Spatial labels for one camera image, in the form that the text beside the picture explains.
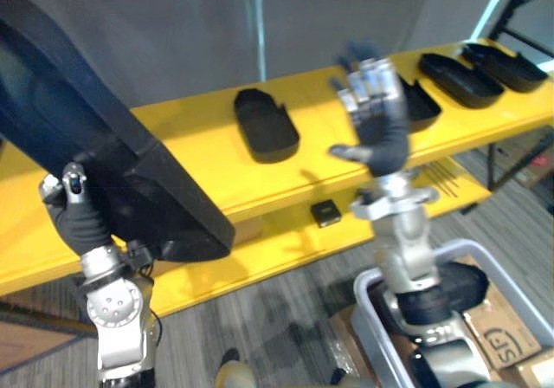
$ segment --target cardboard box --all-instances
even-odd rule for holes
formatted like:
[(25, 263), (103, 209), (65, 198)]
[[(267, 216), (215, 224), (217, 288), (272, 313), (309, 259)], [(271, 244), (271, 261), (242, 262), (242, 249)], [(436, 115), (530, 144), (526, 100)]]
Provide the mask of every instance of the cardboard box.
[(347, 307), (331, 317), (332, 330), (335, 332), (338, 341), (342, 344), (344, 355), (354, 364), (361, 377), (366, 377), (373, 381), (378, 387), (381, 385), (377, 381), (377, 375), (373, 372), (370, 362), (365, 356), (364, 349), (354, 333), (350, 323), (350, 317), (354, 306)]
[[(495, 164), (502, 170), (511, 169), (522, 157), (524, 157), (537, 143), (551, 130), (546, 126), (538, 130), (530, 131), (505, 139), (496, 143), (494, 154)], [(487, 154), (487, 147), (480, 150)], [(525, 187), (531, 187), (547, 174), (554, 170), (554, 145), (538, 155), (528, 166), (523, 168), (515, 179)]]
[(464, 319), (495, 370), (513, 365), (541, 350), (531, 331), (492, 282), (485, 300), (467, 310)]
[(554, 388), (554, 349), (499, 371), (506, 382), (523, 388)]

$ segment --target plastic bin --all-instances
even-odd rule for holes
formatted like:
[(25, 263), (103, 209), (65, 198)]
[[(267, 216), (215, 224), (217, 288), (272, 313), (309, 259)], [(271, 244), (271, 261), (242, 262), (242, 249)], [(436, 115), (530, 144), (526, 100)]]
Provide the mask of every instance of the plastic bin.
[[(554, 346), (551, 325), (531, 304), (502, 266), (481, 245), (468, 239), (456, 239), (447, 242), (434, 252), (439, 264), (453, 261), (460, 256), (471, 255), (486, 272), (489, 280), (494, 282), (510, 301), (519, 317), (537, 338), (538, 343), (543, 347)], [(357, 305), (351, 317), (352, 327), (381, 386), (415, 388), (367, 295), (367, 288), (381, 280), (381, 272), (378, 268), (373, 268), (364, 271), (354, 281)]]

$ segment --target floor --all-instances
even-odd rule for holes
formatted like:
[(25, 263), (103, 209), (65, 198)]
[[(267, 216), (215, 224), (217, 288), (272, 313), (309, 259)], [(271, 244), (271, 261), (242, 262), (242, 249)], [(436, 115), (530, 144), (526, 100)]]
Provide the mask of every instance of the floor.
[[(482, 155), (458, 159), (483, 179)], [(431, 227), (435, 246), (466, 237), (488, 248), (554, 321), (552, 217), (531, 191), (509, 182), (471, 214), (455, 212)], [(213, 386), (229, 347), (252, 365), (260, 386), (328, 382), (337, 365), (351, 366), (328, 318), (354, 302), (353, 279), (371, 264), (368, 242), (164, 318), (158, 386)], [(95, 387), (95, 365), (96, 341), (84, 339), (0, 375), (0, 388)]]

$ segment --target metal pole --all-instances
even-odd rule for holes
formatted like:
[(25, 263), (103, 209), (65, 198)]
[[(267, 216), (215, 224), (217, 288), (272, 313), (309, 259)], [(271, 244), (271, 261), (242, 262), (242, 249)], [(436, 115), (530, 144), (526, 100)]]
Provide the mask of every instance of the metal pole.
[(258, 78), (267, 79), (266, 69), (266, 33), (263, 25), (263, 0), (254, 0), (254, 16), (258, 40)]

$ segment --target yellow shelf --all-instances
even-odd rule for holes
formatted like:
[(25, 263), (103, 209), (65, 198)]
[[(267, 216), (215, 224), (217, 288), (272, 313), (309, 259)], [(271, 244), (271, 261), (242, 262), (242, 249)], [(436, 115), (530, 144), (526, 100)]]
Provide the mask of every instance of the yellow shelf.
[[(492, 106), (480, 110), (457, 105), (416, 69), (422, 52), (455, 55), (460, 43), (393, 55), (407, 81), (420, 78), (442, 107), (427, 130), (410, 136), (409, 166), (481, 146), (552, 121), (554, 90), (548, 80), (538, 90), (519, 94), (509, 89)], [(176, 159), (233, 223), (326, 196), (367, 181), (360, 165), (326, 154), (334, 143), (354, 143), (346, 112), (328, 86), (337, 68), (253, 84), (287, 104), (300, 133), (300, 148), (291, 158), (260, 165), (249, 156), (232, 110), (240, 88), (133, 109), (164, 141)], [(11, 144), (0, 151), (0, 295), (79, 270), (77, 257), (56, 235), (37, 193), (45, 172)]]
[[(418, 187), (431, 184), (441, 199), (427, 205), (430, 217), (482, 201), (490, 194), (451, 158), (425, 167), (414, 182)], [(370, 223), (356, 219), (348, 208), (356, 189), (314, 196), (303, 204), (266, 214), (262, 217), (263, 236), (233, 248), (231, 255), (221, 260), (169, 270), (172, 264), (160, 262), (154, 272), (152, 308), (158, 314), (170, 314), (371, 239)], [(338, 206), (342, 219), (320, 229), (310, 206), (327, 198)]]

